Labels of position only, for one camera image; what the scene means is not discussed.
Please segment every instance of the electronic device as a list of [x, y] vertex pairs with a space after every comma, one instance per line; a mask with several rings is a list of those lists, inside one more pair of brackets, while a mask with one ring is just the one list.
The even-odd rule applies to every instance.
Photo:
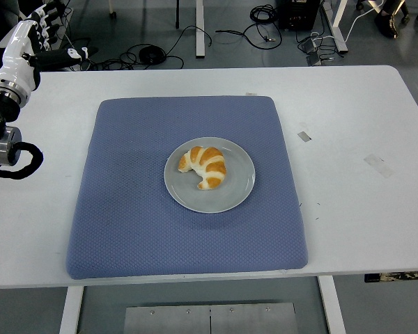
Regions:
[[279, 29], [312, 30], [320, 0], [278, 0]]

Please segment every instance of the metal plate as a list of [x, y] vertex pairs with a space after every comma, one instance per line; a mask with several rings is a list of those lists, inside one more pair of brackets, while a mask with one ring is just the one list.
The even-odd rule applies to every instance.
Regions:
[[292, 303], [127, 308], [124, 334], [297, 334]]

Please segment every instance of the silver joint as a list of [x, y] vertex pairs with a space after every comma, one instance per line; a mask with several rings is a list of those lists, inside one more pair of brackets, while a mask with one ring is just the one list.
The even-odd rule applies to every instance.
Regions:
[[0, 79], [0, 94], [17, 102], [20, 108], [23, 108], [28, 102], [28, 96], [22, 87], [8, 80]]
[[0, 139], [0, 166], [14, 166], [20, 158], [20, 151], [11, 154], [13, 143], [22, 141], [22, 133], [17, 127], [5, 127]]

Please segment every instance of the white table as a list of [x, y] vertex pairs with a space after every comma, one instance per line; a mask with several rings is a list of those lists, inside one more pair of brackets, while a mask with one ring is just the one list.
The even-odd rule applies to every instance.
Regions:
[[[367, 85], [378, 89], [356, 95], [356, 87]], [[276, 104], [308, 265], [72, 280], [65, 257], [101, 101], [246, 94], [267, 95]], [[334, 291], [331, 275], [418, 270], [418, 107], [392, 67], [43, 73], [14, 125], [45, 161], [25, 180], [0, 179], [0, 288], [77, 286], [81, 293], [84, 285], [320, 276], [326, 293]], [[303, 141], [300, 132], [312, 140]], [[19, 164], [28, 160], [22, 154]]]

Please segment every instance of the white tape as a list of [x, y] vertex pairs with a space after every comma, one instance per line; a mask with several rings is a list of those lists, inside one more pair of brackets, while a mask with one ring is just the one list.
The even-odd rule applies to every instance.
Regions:
[[370, 154], [364, 160], [386, 179], [394, 173], [380, 157], [377, 157], [374, 154]]

